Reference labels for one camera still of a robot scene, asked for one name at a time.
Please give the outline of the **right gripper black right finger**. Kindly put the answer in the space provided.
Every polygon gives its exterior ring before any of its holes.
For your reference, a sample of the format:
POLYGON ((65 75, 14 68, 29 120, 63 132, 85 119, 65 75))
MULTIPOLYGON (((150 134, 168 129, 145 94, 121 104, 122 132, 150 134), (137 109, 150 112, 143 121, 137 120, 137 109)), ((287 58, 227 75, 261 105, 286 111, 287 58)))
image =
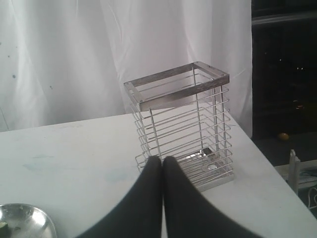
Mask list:
POLYGON ((209 202, 173 156, 162 163, 163 202, 169 238, 276 238, 261 234, 209 202))

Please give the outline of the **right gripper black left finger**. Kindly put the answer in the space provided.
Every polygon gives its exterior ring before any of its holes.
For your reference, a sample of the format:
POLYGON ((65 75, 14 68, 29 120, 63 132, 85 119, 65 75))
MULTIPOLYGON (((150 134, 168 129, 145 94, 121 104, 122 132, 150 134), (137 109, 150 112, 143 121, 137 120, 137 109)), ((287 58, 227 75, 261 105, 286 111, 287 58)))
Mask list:
POLYGON ((159 238, 162 227, 162 165, 158 156, 147 159, 124 198, 79 238, 159 238))

